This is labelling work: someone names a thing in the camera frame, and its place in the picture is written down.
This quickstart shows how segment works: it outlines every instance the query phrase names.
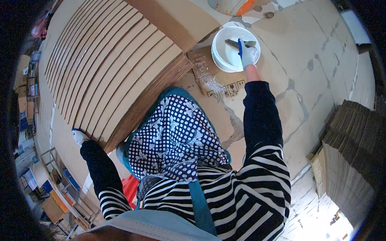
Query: glove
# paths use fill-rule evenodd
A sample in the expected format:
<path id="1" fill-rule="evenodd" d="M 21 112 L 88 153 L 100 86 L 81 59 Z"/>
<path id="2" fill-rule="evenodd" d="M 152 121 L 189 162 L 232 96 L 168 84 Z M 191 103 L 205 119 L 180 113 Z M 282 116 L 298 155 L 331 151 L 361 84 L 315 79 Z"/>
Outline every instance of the glove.
<path id="1" fill-rule="evenodd" d="M 87 139 L 87 140 L 90 139 L 86 134 L 84 134 L 84 132 L 81 129 L 72 128 L 71 132 L 73 133 L 73 138 L 74 138 L 75 142 L 79 146 L 82 146 L 82 141 L 84 139 Z"/>
<path id="2" fill-rule="evenodd" d="M 239 55 L 241 57 L 242 68 L 245 70 L 247 65 L 253 64 L 255 66 L 255 58 L 257 56 L 257 49 L 253 47 L 247 47 L 242 39 L 239 42 Z"/>

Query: white bucket rim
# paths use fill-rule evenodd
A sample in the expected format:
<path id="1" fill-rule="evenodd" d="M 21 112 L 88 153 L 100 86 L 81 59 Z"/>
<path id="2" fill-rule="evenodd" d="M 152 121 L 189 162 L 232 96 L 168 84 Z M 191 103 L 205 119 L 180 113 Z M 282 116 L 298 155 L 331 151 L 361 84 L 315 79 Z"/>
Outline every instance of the white bucket rim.
<path id="1" fill-rule="evenodd" d="M 238 72 L 238 71 L 235 71 L 235 70 L 226 70 L 226 69 L 223 69 L 222 67 L 219 66 L 219 64 L 217 63 L 215 57 L 213 56 L 214 55 L 214 52 L 213 52 L 213 48 L 211 48 L 211 52 L 212 52 L 212 59 L 213 59 L 213 62 L 215 63 L 215 65 L 221 69 L 222 71 L 224 72 L 227 72 L 227 73 L 235 73 L 235 72 Z"/>
<path id="2" fill-rule="evenodd" d="M 255 64 L 256 64 L 256 63 L 258 62 L 258 60 L 260 59 L 260 54 L 261 54 L 259 41 L 257 40 L 256 36 L 255 36 L 251 31 L 249 31 L 248 29 L 239 27 L 239 26 L 228 26 L 228 27 L 224 27 L 224 28 L 220 29 L 220 30 L 217 32 L 216 36 L 214 37 L 214 39 L 213 39 L 213 41 L 212 41 L 212 58 L 213 58 L 213 59 L 216 58 L 222 65 L 224 65 L 224 66 L 227 67 L 228 69 L 234 70 L 235 72 L 241 72 L 241 71 L 243 71 L 243 68 L 242 68 L 242 67 L 235 67 L 235 66 L 233 66 L 233 65 L 231 65 L 231 64 L 229 64 L 229 63 L 227 63 L 225 60 L 223 60 L 223 59 L 221 58 L 221 56 L 220 56 L 220 55 L 218 54 L 218 52 L 217 52 L 217 49 L 216 49 L 216 46 L 215 46 L 214 43 L 215 43 L 216 40 L 217 40 L 218 34 L 219 34 L 221 31 L 223 31 L 224 29 L 226 29 L 226 28 L 243 29 L 243 30 L 248 31 L 249 33 L 252 34 L 252 36 L 253 36 L 254 39 L 256 40 L 256 48 L 257 48 L 258 53 L 259 53 L 259 55 L 258 55 L 258 57 L 257 57 L 257 59 L 256 59 L 256 62 L 255 62 Z"/>

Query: polka dot apron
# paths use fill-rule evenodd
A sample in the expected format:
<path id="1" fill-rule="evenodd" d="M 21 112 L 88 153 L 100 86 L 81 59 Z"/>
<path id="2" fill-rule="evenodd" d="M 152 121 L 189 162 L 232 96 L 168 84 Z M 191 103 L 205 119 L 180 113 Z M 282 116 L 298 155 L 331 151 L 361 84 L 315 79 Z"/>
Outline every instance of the polka dot apron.
<path id="1" fill-rule="evenodd" d="M 139 199 L 160 179 L 188 183 L 197 180 L 197 166 L 229 164 L 229 153 L 205 113 L 187 95 L 159 100 L 148 121 L 125 144 L 129 170 L 141 181 Z"/>

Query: white bucket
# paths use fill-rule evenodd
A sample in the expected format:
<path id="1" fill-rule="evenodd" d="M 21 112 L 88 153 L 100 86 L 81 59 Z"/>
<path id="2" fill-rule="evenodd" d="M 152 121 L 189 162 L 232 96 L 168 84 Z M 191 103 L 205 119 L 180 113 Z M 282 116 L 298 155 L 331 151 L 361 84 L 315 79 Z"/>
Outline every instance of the white bucket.
<path id="1" fill-rule="evenodd" d="M 255 41 L 257 49 L 255 63 L 260 58 L 259 42 L 250 31 L 237 26 L 225 27 L 216 34 L 212 42 L 213 61 L 216 66 L 224 72 L 233 73 L 243 71 L 238 49 L 225 43 L 226 39 L 237 42 L 239 38 L 244 41 Z"/>

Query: black and white striped sleeve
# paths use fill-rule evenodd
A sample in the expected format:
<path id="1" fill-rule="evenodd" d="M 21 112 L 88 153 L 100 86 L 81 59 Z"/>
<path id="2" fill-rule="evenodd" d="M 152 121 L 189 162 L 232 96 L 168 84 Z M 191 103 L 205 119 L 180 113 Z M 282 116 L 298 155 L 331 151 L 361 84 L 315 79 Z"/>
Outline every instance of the black and white striped sleeve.
<path id="1" fill-rule="evenodd" d="M 103 217 L 106 220 L 132 210 L 123 193 L 112 187 L 108 187 L 105 191 L 101 191 L 98 195 L 98 199 L 100 201 L 100 209 L 102 210 Z"/>
<path id="2" fill-rule="evenodd" d="M 102 147 L 88 140 L 83 142 L 80 154 L 87 162 L 104 218 L 109 220 L 131 210 L 118 171 Z"/>
<path id="3" fill-rule="evenodd" d="M 275 98 L 264 81 L 245 85 L 244 134 L 246 157 L 236 174 L 248 196 L 265 217 L 254 224 L 249 237 L 273 240 L 284 230 L 290 213 L 290 174 L 284 162 L 283 131 Z"/>

